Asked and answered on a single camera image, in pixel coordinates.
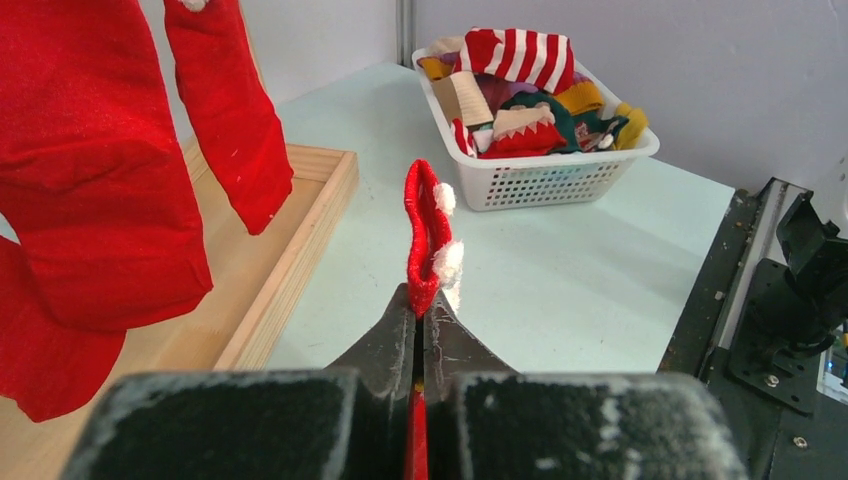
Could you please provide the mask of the red Santa sock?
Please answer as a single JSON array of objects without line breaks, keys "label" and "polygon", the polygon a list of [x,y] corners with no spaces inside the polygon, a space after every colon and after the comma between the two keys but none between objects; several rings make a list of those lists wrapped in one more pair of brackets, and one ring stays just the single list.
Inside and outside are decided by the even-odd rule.
[{"label": "red Santa sock", "polygon": [[439,317],[460,305],[464,243],[454,238],[450,217],[456,208],[451,185],[438,179],[430,163],[415,160],[407,173],[404,206],[412,228],[407,260],[407,292],[416,320],[412,399],[408,415],[404,477],[429,479],[436,451],[428,438],[427,415],[436,411],[445,390]]},{"label": "red Santa sock", "polygon": [[19,244],[1,239],[1,396],[33,422],[71,413],[98,392],[126,333],[58,323]]},{"label": "red Santa sock", "polygon": [[175,80],[201,153],[251,235],[292,192],[282,123],[257,71],[237,1],[167,1]]},{"label": "red Santa sock", "polygon": [[64,324],[144,326],[193,310],[211,290],[137,2],[2,3],[1,210]]}]

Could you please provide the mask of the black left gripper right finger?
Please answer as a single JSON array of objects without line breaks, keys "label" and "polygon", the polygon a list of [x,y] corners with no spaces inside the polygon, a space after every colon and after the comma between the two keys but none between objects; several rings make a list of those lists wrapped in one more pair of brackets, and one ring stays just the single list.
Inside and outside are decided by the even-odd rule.
[{"label": "black left gripper right finger", "polygon": [[520,373],[438,294],[423,318],[433,479],[744,479],[717,401],[677,373]]}]

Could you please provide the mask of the red beige zigzag sock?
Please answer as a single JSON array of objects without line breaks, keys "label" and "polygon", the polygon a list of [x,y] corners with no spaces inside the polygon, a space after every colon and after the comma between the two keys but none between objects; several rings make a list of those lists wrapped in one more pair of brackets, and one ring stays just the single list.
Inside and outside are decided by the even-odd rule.
[{"label": "red beige zigzag sock", "polygon": [[535,157],[570,147],[556,126],[550,105],[515,105],[498,110],[492,128],[492,140],[479,156],[485,159]]}]

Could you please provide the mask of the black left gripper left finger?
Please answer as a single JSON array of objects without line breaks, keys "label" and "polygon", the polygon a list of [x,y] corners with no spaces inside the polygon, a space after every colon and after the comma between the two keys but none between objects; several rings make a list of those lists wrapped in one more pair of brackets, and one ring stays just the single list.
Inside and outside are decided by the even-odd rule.
[{"label": "black left gripper left finger", "polygon": [[416,320],[399,285],[321,369],[146,372],[96,405],[65,479],[407,479]]}]

